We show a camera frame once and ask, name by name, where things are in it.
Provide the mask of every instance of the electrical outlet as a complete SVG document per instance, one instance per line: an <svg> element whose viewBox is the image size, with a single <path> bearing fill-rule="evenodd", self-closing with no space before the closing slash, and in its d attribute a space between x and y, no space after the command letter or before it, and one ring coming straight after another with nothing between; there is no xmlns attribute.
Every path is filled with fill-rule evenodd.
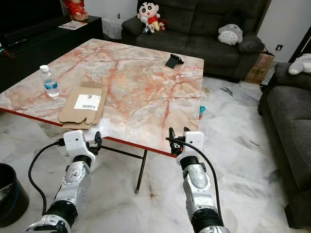
<svg viewBox="0 0 311 233"><path fill-rule="evenodd" d="M283 48L283 45L277 45L276 50L277 50L277 51L281 51L282 48Z"/></svg>

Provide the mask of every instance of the water bottle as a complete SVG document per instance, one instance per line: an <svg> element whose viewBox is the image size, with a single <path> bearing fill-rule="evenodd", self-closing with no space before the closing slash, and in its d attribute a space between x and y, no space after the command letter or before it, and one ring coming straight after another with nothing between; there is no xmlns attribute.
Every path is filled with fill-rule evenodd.
<svg viewBox="0 0 311 233"><path fill-rule="evenodd" d="M40 78L43 81L47 94L51 97L58 96L58 84L52 71L46 65L40 66L40 70Z"/></svg>

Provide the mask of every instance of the barcode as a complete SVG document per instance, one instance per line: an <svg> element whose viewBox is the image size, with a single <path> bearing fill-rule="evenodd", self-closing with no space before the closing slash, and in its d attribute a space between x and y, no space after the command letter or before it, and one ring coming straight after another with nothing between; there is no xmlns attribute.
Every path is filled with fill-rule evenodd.
<svg viewBox="0 0 311 233"><path fill-rule="evenodd" d="M86 105L86 104L84 104L84 105L82 105L82 108L96 108L96 106L94 106L94 105Z"/></svg>

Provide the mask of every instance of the gray sofa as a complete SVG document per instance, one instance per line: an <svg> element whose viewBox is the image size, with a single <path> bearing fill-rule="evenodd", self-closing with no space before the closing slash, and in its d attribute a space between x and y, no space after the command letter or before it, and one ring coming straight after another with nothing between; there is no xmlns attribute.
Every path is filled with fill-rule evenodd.
<svg viewBox="0 0 311 233"><path fill-rule="evenodd" d="M311 227L311 75L290 75L280 63L258 107L272 141L292 228Z"/></svg>
<svg viewBox="0 0 311 233"><path fill-rule="evenodd" d="M243 80L264 48L256 36L269 0L157 0L167 30L141 34L137 16L123 22L123 43L203 58L204 72ZM218 28L232 10L244 10L245 36L238 46L217 41Z"/></svg>

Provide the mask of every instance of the red decoration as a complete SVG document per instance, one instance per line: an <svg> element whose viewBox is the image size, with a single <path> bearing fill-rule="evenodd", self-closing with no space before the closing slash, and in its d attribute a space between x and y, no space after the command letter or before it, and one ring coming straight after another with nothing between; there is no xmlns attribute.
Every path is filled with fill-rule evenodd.
<svg viewBox="0 0 311 233"><path fill-rule="evenodd" d="M63 0L70 18L82 21L88 18L88 13L84 10L84 0Z"/></svg>

